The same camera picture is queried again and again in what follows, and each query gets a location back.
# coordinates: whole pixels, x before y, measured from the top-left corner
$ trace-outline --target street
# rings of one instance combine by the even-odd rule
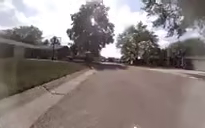
[[[138,67],[98,68],[32,128],[205,128],[205,81]]]

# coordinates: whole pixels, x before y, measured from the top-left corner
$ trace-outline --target grass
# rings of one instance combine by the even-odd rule
[[[0,99],[84,68],[71,62],[0,59]]]

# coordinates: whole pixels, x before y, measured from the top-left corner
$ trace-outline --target sidewalk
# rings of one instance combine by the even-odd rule
[[[29,128],[49,108],[94,73],[94,70],[88,70],[65,83],[63,81],[60,86],[47,84],[0,100],[0,128]]]
[[[171,73],[174,75],[180,75],[183,77],[189,77],[193,79],[203,79],[205,80],[205,72],[204,71],[195,71],[195,70],[183,70],[183,69],[161,69],[161,68],[151,68],[149,70],[159,71],[163,73]]]

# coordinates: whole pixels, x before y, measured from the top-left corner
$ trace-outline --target road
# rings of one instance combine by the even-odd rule
[[[205,128],[205,81],[137,67],[98,68],[32,128]]]

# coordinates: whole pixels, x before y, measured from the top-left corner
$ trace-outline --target roof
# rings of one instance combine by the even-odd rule
[[[9,44],[9,45],[14,45],[14,46],[19,46],[19,47],[24,47],[24,48],[31,48],[31,49],[45,49],[45,50],[52,50],[53,46],[44,46],[44,45],[32,45],[32,44],[26,44],[23,42],[18,42],[10,39],[5,39],[0,37],[0,43],[2,44]],[[55,45],[55,49],[60,49],[63,46],[60,45]]]

